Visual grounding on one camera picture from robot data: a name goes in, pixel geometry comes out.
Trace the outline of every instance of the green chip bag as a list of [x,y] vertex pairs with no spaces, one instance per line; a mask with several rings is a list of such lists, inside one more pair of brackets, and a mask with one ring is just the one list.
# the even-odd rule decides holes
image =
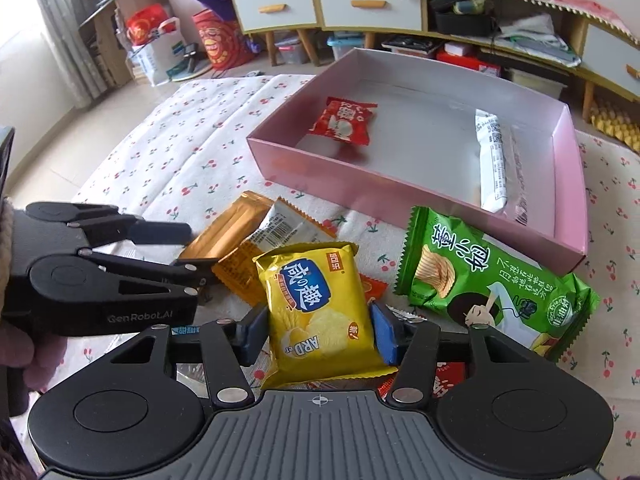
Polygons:
[[600,303],[574,274],[558,278],[461,219],[414,207],[396,294],[462,326],[490,324],[557,360]]

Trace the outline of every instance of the blue logo on yellow package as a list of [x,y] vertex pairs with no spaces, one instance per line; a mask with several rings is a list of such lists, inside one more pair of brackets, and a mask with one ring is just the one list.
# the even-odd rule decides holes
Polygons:
[[283,266],[276,276],[290,310],[312,312],[329,303],[331,291],[313,261],[307,258],[294,260]]

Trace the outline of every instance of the floor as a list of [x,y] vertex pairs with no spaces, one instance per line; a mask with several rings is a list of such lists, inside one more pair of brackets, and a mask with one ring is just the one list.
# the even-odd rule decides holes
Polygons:
[[[309,63],[272,67],[266,56],[260,56],[222,75],[238,77],[252,70],[268,75],[317,74],[330,63],[330,55],[327,54],[320,67]],[[210,72],[203,78],[212,75],[218,74]],[[16,184],[7,190],[7,195],[12,197],[18,208],[41,200],[70,201],[111,150],[179,86],[179,83],[168,83],[152,88],[131,82],[112,92],[94,108],[80,114],[57,135],[19,176]],[[602,136],[582,120],[578,105],[572,107],[572,115],[576,129]]]

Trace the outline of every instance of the tablecloth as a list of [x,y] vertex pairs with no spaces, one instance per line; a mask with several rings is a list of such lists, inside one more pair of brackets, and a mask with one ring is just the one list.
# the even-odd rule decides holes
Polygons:
[[[279,75],[184,84],[113,150],[76,201],[114,203],[123,212],[148,220],[188,222],[200,232],[243,190],[283,196],[336,231],[340,239],[359,244],[360,272],[392,285],[404,230],[303,189],[266,180],[248,148],[245,137],[309,79]],[[590,244],[589,255],[576,272],[604,299],[559,365],[611,406],[614,433],[598,470],[615,479],[640,474],[640,158],[608,140],[583,132],[577,136]],[[105,250],[170,262],[181,248],[123,242]],[[199,309],[196,322],[221,316],[239,319],[248,310],[221,286],[215,295],[211,304]],[[392,286],[383,299],[408,308],[406,298],[392,294]],[[104,336],[71,341],[52,384],[121,340]]]

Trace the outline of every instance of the baseboard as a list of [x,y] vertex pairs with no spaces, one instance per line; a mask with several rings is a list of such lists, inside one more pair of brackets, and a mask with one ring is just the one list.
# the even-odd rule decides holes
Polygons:
[[12,189],[15,184],[20,181],[27,168],[34,163],[38,156],[51,144],[53,139],[55,139],[63,130],[66,129],[66,127],[68,127],[83,113],[84,110],[72,108],[56,124],[54,124],[49,131],[35,143],[35,145],[29,150],[29,153],[27,153],[22,160],[15,165],[12,172],[7,175],[4,183],[4,189]]

